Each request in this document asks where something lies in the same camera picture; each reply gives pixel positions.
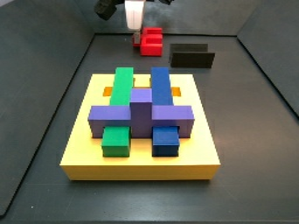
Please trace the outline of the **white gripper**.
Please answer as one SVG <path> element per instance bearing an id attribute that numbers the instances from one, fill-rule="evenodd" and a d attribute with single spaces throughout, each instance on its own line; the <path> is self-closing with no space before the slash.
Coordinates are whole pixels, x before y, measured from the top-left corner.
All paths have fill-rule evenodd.
<path id="1" fill-rule="evenodd" d="M 140 29 L 144 18 L 145 0 L 125 0 L 125 23 L 127 28 L 136 31 L 133 43 L 140 44 Z"/>

